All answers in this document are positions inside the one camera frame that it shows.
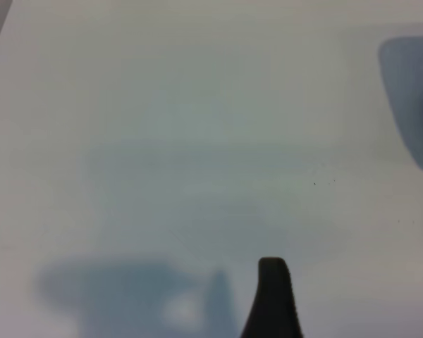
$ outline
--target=white backdrop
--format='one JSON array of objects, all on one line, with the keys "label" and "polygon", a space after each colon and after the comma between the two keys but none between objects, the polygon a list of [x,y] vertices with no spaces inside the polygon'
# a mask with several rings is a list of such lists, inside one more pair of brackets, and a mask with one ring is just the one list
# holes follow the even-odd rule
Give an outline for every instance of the white backdrop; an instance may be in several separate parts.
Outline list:
[{"label": "white backdrop", "polygon": [[423,0],[15,0],[0,337],[423,337]]}]

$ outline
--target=white surface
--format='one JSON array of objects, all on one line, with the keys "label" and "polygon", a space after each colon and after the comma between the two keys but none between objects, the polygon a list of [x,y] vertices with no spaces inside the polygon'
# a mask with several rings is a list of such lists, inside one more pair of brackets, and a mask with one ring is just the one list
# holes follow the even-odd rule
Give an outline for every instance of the white surface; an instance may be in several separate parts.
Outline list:
[{"label": "white surface", "polygon": [[408,35],[423,35],[423,0],[15,0],[0,337],[93,337],[88,320],[109,319],[87,313],[94,299],[47,312],[38,287],[78,261],[84,281],[157,260],[199,293],[222,270],[239,331],[264,255],[290,266],[306,337],[423,337],[423,171],[378,61]]}]

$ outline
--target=black object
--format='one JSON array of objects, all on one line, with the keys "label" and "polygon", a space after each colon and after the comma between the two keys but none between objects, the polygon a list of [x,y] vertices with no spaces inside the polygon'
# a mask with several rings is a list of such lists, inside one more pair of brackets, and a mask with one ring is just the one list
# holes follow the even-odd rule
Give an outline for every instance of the black object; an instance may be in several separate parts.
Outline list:
[{"label": "black object", "polygon": [[241,338],[303,338],[293,288],[282,258],[259,261],[259,284]]}]

